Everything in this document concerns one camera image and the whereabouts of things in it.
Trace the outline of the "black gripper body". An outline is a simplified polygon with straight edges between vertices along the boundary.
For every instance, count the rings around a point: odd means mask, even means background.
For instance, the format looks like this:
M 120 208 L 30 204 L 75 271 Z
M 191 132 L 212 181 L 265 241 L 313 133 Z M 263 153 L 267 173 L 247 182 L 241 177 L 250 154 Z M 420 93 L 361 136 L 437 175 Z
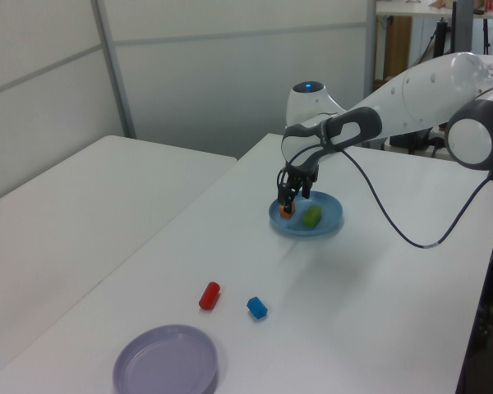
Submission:
M 303 170 L 286 164 L 279 173 L 279 184 L 289 188 L 311 188 L 318 178 L 318 165 Z

